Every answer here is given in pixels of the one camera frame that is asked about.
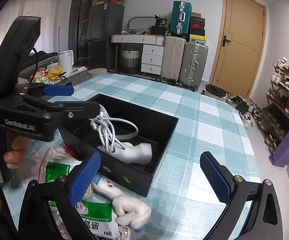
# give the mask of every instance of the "green label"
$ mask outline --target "green label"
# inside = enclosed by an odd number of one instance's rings
[[[68,175],[70,165],[49,162],[46,166],[46,182],[55,181],[60,175]],[[57,207],[54,201],[49,201],[50,206]]]
[[[111,203],[93,203],[82,201],[88,209],[88,214],[80,215],[84,219],[95,221],[111,222],[112,220],[112,204]]]

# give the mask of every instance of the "door frame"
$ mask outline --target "door frame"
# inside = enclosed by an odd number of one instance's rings
[[[263,53],[263,47],[264,47],[264,40],[265,40],[265,35],[266,35],[266,27],[267,27],[267,8],[255,1],[255,0],[251,0],[252,2],[255,2],[256,4],[260,5],[261,7],[263,7],[264,9],[264,23],[263,23],[263,37],[262,37],[262,43],[261,43],[261,50],[260,50],[260,55],[259,55],[259,60],[258,60],[258,64],[257,64],[257,68],[254,72],[254,76],[252,78],[252,82],[251,82],[251,85],[250,85],[250,88],[249,88],[249,92],[247,94],[247,98],[249,98],[250,96],[250,93],[252,91],[252,88],[253,88],[253,85],[254,85],[254,81],[255,81],[255,78],[257,77],[257,74],[258,74],[258,70],[259,70],[259,66],[260,66],[260,62],[261,62],[261,59],[262,59],[262,53]],[[210,75],[210,78],[209,78],[209,83],[214,85],[214,74],[215,74],[215,69],[217,67],[217,64],[218,64],[218,60],[219,60],[219,55],[220,55],[220,49],[221,49],[221,44],[222,44],[222,37],[223,37],[223,32],[224,32],[224,23],[225,23],[225,16],[226,16],[226,9],[227,9],[227,0],[223,0],[223,8],[222,8],[222,19],[221,19],[221,27],[220,27],[220,33],[219,33],[219,40],[218,40],[218,45],[217,45],[217,50],[216,50],[216,53],[215,53],[215,57],[214,57],[214,63],[213,63],[213,66],[212,66],[212,71],[211,71],[211,75]]]

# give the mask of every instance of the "silver suitcase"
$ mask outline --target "silver suitcase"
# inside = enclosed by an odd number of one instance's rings
[[[161,77],[178,81],[186,40],[167,36],[163,51]]]
[[[181,64],[179,85],[183,84],[194,88],[194,90],[198,90],[206,65],[207,55],[208,46],[192,41],[186,43]]]

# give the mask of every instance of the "stack of boxes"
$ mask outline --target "stack of boxes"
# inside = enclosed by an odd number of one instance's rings
[[[204,29],[206,19],[201,18],[200,13],[192,13],[190,20],[190,41],[206,44],[206,31]]]

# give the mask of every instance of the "teal suitcase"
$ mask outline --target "teal suitcase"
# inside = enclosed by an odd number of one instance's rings
[[[192,6],[189,2],[174,1],[171,16],[170,31],[177,36],[185,38],[188,36]]]

